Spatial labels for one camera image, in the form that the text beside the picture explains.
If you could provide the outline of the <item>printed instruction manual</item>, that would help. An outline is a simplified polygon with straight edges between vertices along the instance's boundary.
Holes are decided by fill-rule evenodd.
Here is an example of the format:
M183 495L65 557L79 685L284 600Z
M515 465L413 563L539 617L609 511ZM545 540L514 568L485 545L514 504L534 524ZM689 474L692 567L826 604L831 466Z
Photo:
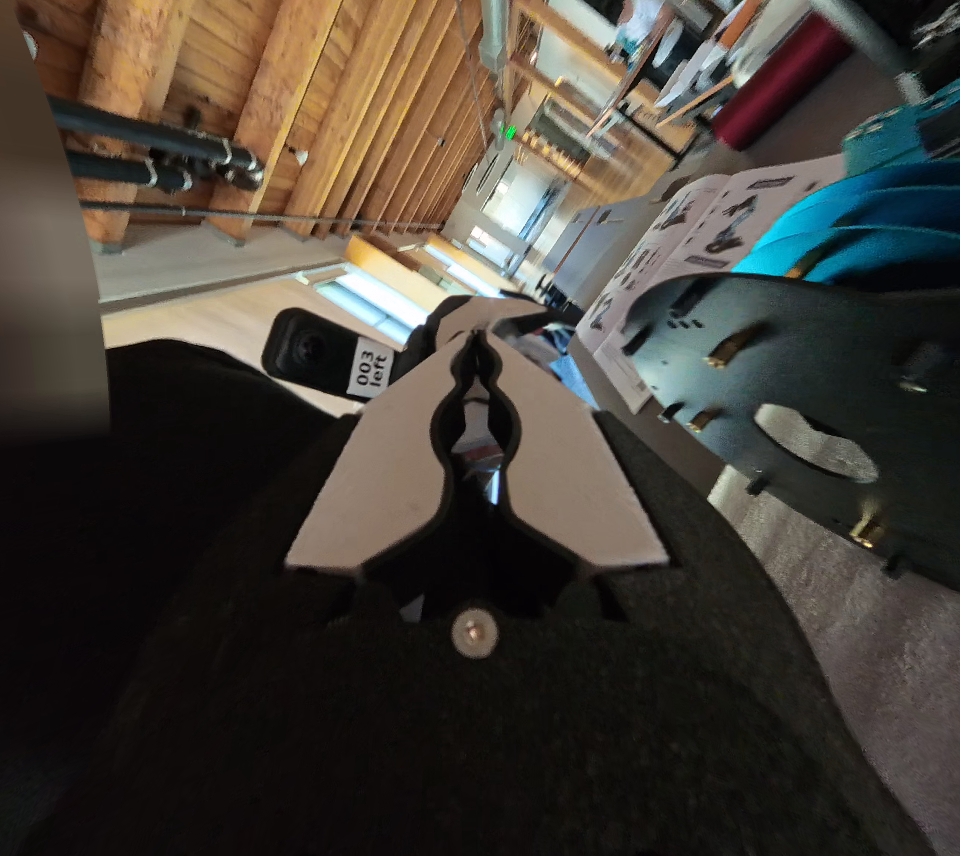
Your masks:
M635 301L662 282L727 273L810 194L845 178L842 154L702 177L679 189L586 310L576 335L629 412L652 397L624 354Z

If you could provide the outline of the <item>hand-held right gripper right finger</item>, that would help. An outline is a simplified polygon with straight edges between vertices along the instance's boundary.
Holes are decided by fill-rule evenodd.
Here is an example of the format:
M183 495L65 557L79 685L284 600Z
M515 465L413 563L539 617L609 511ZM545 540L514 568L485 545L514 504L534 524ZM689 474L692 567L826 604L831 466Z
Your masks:
M495 334L477 334L477 368L510 520L595 572L666 566L666 545L597 410Z

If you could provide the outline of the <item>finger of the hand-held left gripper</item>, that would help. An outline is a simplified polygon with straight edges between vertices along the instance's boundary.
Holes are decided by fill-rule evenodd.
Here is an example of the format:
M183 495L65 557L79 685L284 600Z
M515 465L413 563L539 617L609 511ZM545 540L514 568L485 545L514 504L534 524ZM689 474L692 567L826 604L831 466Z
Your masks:
M426 332L432 339L432 346L442 348L462 334L496 329L504 321L531 318L544 318L549 322L553 311L520 295L450 296L429 314Z
M501 317L486 326L497 337L524 356L559 356L550 327L557 322L554 313L530 313Z

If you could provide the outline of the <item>white foam sheet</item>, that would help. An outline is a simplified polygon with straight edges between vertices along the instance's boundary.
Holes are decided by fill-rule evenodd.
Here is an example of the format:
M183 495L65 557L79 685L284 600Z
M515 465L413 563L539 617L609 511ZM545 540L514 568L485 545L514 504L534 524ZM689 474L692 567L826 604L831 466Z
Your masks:
M959 853L959 597L881 563L726 468L709 501L794 611L870 763L938 854Z

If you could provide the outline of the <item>wooden work table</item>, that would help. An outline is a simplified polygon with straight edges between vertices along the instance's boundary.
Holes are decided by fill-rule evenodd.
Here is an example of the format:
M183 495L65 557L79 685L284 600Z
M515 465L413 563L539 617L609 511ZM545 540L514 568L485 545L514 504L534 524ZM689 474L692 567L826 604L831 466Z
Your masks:
M623 109L636 93L640 107L654 117L654 126L667 125L706 114L714 107L724 106L736 93L730 62L731 50L720 43L703 43L690 60L681 61L678 69L669 77L667 84L653 95L640 90L643 63L625 74L614 88L602 109L587 130L593 137L615 124L615 117L625 115Z

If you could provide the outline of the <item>thin metal ceiling rod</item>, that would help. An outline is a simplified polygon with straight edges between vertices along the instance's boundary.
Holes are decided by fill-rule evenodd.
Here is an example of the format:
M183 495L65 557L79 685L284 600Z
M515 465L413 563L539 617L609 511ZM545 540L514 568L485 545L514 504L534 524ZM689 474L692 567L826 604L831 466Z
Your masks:
M190 207L178 205L161 205L137 202L113 202L81 199L78 206L82 211L114 213L126 212L135 215L150 216L168 216L181 219L200 219L200 218L223 218L235 221L252 221L254 223L272 223L272 224L292 224L313 222L315 224L326 223L330 226L343 226L346 228L369 228L374 230L400 231L436 231L446 226L445 222L439 223L413 223L405 224L403 228L398 224L394 229L387 228L387 223L382 220L367 220L359 217L332 217L322 215L288 215L288 214L267 214L267 213L245 213L228 210L217 210L205 207Z

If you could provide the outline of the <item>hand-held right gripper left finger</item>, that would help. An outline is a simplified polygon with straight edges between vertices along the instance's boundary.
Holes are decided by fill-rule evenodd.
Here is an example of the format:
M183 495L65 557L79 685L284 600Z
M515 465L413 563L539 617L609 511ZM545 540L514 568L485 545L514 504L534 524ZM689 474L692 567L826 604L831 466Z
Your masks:
M284 559L359 576L425 534L450 506L452 451L467 428L474 334L456 335L368 403Z

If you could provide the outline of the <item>maroon cylindrical container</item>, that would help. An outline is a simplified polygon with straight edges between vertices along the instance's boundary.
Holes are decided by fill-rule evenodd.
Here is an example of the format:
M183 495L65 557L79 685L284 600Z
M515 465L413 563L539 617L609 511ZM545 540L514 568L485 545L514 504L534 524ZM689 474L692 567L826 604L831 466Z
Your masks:
M853 52L831 23L808 14L712 119L715 141L748 150Z

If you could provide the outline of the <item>black ceiling pipe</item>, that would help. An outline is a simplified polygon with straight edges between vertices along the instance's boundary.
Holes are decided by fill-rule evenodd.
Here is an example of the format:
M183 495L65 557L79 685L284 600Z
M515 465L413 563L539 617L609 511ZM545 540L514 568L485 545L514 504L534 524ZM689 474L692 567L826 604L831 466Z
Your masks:
M168 122L124 117L53 94L47 95L47 101L60 130L201 160L221 171L224 180L238 179L235 185L243 190L258 190L263 185L264 163L257 154L229 138Z
M124 159L67 150L66 161L74 178L162 190L167 194L187 192L195 184L192 173L182 167L151 158Z

